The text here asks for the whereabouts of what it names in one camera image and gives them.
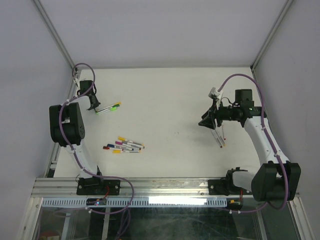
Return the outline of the red brown capped pen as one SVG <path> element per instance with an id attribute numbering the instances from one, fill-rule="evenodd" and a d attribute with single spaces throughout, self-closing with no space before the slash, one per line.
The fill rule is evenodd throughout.
<path id="1" fill-rule="evenodd" d="M 220 138 L 217 136 L 217 134 L 215 133 L 215 131 L 212 130 L 211 132 L 212 132 L 212 135 L 214 136 L 214 138 L 215 138 L 218 146 L 219 146 L 220 148 L 223 148 L 223 145 L 222 145 L 222 143 L 221 143 L 221 141 L 220 141 Z"/>

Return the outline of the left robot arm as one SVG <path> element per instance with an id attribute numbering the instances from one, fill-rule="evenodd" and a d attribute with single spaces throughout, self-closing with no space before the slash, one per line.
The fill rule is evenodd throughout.
<path id="1" fill-rule="evenodd" d="M 87 188 L 93 194 L 100 194 L 105 188 L 105 182 L 97 176 L 101 171 L 91 158 L 85 145 L 85 124 L 79 99 L 86 97 L 90 101 L 89 110 L 100 105 L 96 97 L 96 87 L 92 80 L 82 80 L 76 96 L 64 104 L 49 107 L 49 130 L 54 143 L 65 149 L 79 169 L 81 179 L 90 179 Z"/>

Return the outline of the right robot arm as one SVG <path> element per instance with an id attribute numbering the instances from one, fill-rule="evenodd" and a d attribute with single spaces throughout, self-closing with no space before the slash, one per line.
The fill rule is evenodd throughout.
<path id="1" fill-rule="evenodd" d="M 235 103 L 228 106 L 222 103 L 223 91 L 213 87 L 208 96 L 213 103 L 202 115 L 199 126 L 209 128 L 213 134 L 217 134 L 217 128 L 224 121 L 239 122 L 248 133 L 261 164 L 256 173 L 240 167 L 232 168 L 225 177 L 213 180 L 209 189 L 226 196 L 246 190 L 258 202 L 293 200 L 301 168 L 283 154 L 271 133 L 266 134 L 270 129 L 269 122 L 262 115 L 262 107 L 255 105 L 252 90 L 235 90 Z"/>

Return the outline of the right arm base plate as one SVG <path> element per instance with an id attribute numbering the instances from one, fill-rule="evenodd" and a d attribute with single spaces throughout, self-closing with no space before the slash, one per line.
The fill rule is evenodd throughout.
<path id="1" fill-rule="evenodd" d="M 225 177 L 220 179 L 209 179 L 208 184 L 208 194 L 210 196 L 230 196 L 230 195 L 251 195 L 252 193 L 249 190 L 240 188 L 231 184 L 229 180 Z"/>

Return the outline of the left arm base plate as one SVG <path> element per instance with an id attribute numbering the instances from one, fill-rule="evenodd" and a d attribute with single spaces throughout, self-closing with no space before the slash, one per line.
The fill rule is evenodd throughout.
<path id="1" fill-rule="evenodd" d="M 80 178 L 78 180 L 76 194 L 79 196 L 118 196 L 120 194 L 121 181 L 104 179 L 100 177 Z"/>

